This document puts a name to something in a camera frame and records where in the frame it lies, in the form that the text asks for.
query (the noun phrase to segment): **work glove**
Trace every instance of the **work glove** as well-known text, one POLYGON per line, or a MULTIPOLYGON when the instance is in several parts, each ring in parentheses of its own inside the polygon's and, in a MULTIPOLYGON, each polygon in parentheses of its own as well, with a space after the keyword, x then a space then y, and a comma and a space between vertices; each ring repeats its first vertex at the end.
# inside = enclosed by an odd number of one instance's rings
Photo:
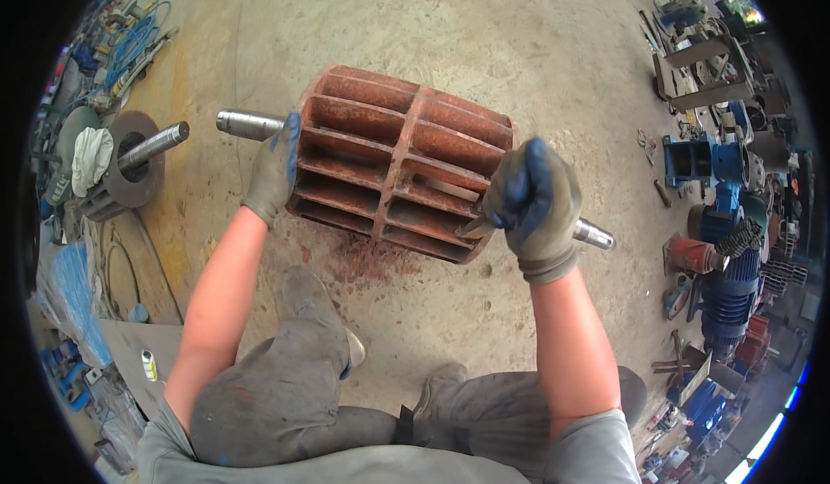
POLYGON ((555 281, 576 266, 573 235, 582 193, 574 170, 541 138, 504 153, 484 210, 493 226, 504 229, 525 281, 555 281))
POLYGON ((242 204, 265 221, 268 230, 288 203, 297 178, 297 142, 300 114, 292 111, 282 131, 265 140, 254 158, 251 183, 242 204))

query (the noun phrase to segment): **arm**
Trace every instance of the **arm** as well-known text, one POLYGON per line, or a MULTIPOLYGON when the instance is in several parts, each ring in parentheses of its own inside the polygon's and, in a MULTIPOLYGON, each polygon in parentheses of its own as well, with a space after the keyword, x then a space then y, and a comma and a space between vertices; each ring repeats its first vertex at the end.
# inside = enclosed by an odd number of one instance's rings
POLYGON ((531 286, 530 297, 551 435, 580 417, 619 408, 617 362, 579 269, 531 286))
POLYGON ((528 140, 504 154, 484 208, 490 223, 504 229, 530 283, 551 435, 619 408, 617 364, 576 268, 573 234, 582 194, 574 171, 542 139, 528 140))
POLYGON ((164 399, 187 435, 202 389, 236 361, 236 349, 251 312, 265 237, 294 188, 299 139, 300 116, 293 112, 282 131, 262 143, 243 206, 236 211, 190 299, 179 356, 164 388, 164 399))
POLYGON ((164 388, 164 399, 188 434, 199 393, 236 360, 267 233, 259 216, 240 207, 190 299, 179 356, 164 388))

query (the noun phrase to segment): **workshop floor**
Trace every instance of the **workshop floor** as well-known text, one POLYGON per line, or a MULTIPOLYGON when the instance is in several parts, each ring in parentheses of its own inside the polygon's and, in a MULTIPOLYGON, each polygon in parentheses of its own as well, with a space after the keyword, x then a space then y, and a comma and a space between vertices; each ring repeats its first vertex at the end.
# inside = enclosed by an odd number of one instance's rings
MULTIPOLYGON (((179 306, 238 208, 258 143, 217 131, 224 107, 290 111, 328 64, 347 64, 478 102, 539 134, 575 163, 583 216, 610 230, 617 248, 580 246, 581 267, 617 362, 648 384, 649 420, 665 393, 654 360, 672 358, 670 331, 702 344, 700 322, 661 311, 661 245, 685 231, 698 194, 665 209, 637 144, 677 134, 652 89, 651 52, 638 10, 652 0, 170 0, 181 27, 127 109, 160 126, 186 120, 190 139, 167 155, 161 194, 142 209, 179 306)), ((154 322, 177 323, 130 221, 116 220, 154 322)), ((361 262, 346 232, 283 214, 265 245, 240 356, 274 335, 285 313, 281 273, 305 263, 329 284, 339 312, 366 339, 368 359, 343 385, 342 404, 396 414, 421 383, 458 361, 473 376, 533 370, 536 338, 528 288, 497 234, 468 266, 402 252, 361 262)), ((119 301, 129 305, 129 291, 119 301)), ((648 438, 633 431, 638 450, 648 438)))

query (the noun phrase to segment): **knee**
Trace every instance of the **knee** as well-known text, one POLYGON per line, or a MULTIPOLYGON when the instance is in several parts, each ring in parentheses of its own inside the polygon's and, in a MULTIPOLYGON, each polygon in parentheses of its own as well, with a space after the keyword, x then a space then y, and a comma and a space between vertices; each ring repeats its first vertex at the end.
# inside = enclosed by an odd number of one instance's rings
POLYGON ((628 427, 633 427, 646 410, 648 388, 646 382, 628 367, 617 365, 620 376, 620 403, 628 427))

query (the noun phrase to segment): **sneaker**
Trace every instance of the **sneaker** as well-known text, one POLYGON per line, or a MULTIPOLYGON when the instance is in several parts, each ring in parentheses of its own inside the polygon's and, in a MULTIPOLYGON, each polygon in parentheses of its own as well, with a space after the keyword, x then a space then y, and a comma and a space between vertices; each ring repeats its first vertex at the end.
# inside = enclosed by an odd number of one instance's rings
POLYGON ((423 384, 421 398, 412 410, 412 417, 420 419, 421 416, 429 414, 432 402, 438 396, 441 387, 451 381, 459 385, 466 381, 466 367, 464 365, 457 363, 447 364, 430 374, 427 381, 423 384))
MULTIPOLYGON (((314 271, 302 266, 292 266, 282 276, 282 300, 292 316, 299 316, 306 306, 330 314, 332 319, 343 323, 337 314, 335 303, 331 302, 328 290, 314 271)), ((348 325, 343 324, 348 339, 349 362, 341 379, 345 379, 354 367, 366 360, 366 345, 348 325)))

